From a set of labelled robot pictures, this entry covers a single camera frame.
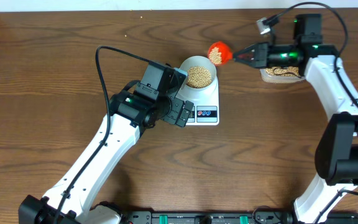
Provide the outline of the pale grey round bowl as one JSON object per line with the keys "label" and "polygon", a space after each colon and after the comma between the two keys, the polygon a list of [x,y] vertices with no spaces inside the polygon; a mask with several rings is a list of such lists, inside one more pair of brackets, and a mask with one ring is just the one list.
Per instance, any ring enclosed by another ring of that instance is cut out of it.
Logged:
{"label": "pale grey round bowl", "polygon": [[187,58],[180,66],[180,69],[187,73],[188,69],[193,66],[202,66],[207,68],[212,75],[212,82],[207,87],[211,86],[214,80],[216,79],[216,67],[215,65],[206,57],[203,56],[192,56]]}

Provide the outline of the soybeans in container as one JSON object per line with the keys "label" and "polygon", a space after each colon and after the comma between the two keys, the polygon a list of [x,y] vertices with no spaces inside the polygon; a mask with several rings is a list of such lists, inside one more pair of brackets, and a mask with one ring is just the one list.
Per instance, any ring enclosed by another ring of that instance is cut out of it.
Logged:
{"label": "soybeans in container", "polygon": [[265,72],[274,76],[300,77],[298,67],[272,67],[266,68]]}

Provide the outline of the red plastic measuring scoop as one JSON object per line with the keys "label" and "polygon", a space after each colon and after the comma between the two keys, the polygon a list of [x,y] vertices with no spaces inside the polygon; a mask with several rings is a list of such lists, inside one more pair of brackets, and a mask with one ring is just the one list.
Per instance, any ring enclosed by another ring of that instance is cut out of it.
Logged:
{"label": "red plastic measuring scoop", "polygon": [[218,42],[213,43],[208,49],[208,54],[209,54],[209,51],[211,49],[213,49],[214,47],[218,47],[219,51],[221,52],[221,57],[222,57],[223,62],[220,65],[224,65],[228,61],[233,59],[231,49],[224,42],[218,41]]}

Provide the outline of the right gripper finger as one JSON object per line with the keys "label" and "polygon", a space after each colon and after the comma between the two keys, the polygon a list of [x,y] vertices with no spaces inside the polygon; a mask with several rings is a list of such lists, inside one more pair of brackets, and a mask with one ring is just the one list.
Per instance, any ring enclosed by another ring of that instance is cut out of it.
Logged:
{"label": "right gripper finger", "polygon": [[245,47],[244,49],[238,50],[232,54],[233,57],[252,57],[254,54],[254,45]]}
{"label": "right gripper finger", "polygon": [[233,59],[235,62],[247,65],[249,67],[254,66],[254,59],[252,57],[243,57],[240,55],[238,57],[233,57]]}

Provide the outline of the clear plastic container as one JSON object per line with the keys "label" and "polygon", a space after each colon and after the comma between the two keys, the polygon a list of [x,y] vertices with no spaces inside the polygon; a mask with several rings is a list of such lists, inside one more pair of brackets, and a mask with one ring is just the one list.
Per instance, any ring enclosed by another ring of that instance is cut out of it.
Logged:
{"label": "clear plastic container", "polygon": [[262,80],[267,83],[276,83],[276,84],[296,83],[296,82],[301,82],[305,79],[305,77],[301,75],[300,77],[283,77],[283,76],[269,75],[268,73],[265,72],[265,68],[260,69],[260,74]]}

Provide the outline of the soybeans in bowl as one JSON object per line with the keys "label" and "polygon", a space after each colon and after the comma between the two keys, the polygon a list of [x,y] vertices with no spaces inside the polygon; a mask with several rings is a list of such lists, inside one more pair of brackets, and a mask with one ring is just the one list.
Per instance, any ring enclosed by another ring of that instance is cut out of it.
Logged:
{"label": "soybeans in bowl", "polygon": [[205,88],[212,82],[212,75],[210,71],[202,66],[190,67],[187,74],[187,85],[192,88]]}

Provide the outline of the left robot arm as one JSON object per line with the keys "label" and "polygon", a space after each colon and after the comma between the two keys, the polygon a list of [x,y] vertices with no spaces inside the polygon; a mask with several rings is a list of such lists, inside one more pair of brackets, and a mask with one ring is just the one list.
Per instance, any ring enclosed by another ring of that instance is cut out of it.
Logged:
{"label": "left robot arm", "polygon": [[122,215],[108,203],[93,202],[105,181],[146,129],[158,120],[184,127],[194,104],[178,89],[159,91],[139,85],[111,97],[109,111],[69,171],[44,196],[28,195],[18,210],[19,223],[120,223]]}

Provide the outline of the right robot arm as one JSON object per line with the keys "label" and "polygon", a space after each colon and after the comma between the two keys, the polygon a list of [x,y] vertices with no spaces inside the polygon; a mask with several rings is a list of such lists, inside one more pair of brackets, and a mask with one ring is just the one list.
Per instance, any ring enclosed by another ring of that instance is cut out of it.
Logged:
{"label": "right robot arm", "polygon": [[253,68],[296,67],[315,90],[328,125],[314,156],[316,175],[293,202],[294,223],[324,223],[346,194],[358,195],[358,92],[348,78],[340,51],[324,44],[321,14],[299,14],[294,42],[261,42],[233,53]]}

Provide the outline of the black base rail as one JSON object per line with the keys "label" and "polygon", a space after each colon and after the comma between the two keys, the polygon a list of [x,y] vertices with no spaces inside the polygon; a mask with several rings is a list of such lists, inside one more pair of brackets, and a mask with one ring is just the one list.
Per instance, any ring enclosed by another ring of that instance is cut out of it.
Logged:
{"label": "black base rail", "polygon": [[288,212],[259,210],[246,213],[157,213],[124,212],[120,224],[292,224]]}

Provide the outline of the white digital kitchen scale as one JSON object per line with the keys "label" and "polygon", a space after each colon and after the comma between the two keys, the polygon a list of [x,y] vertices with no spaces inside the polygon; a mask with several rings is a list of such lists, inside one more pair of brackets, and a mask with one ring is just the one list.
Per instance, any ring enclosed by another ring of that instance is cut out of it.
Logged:
{"label": "white digital kitchen scale", "polygon": [[216,75],[205,88],[191,88],[185,85],[177,98],[192,102],[193,108],[187,126],[217,126],[219,124],[219,82]]}

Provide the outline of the soybeans in scoop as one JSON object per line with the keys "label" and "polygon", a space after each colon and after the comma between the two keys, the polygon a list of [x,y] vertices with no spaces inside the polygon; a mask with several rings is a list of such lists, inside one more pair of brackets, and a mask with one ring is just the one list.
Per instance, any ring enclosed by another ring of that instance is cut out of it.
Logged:
{"label": "soybeans in scoop", "polygon": [[214,47],[209,51],[208,58],[215,65],[220,65],[223,62],[221,52],[218,47]]}

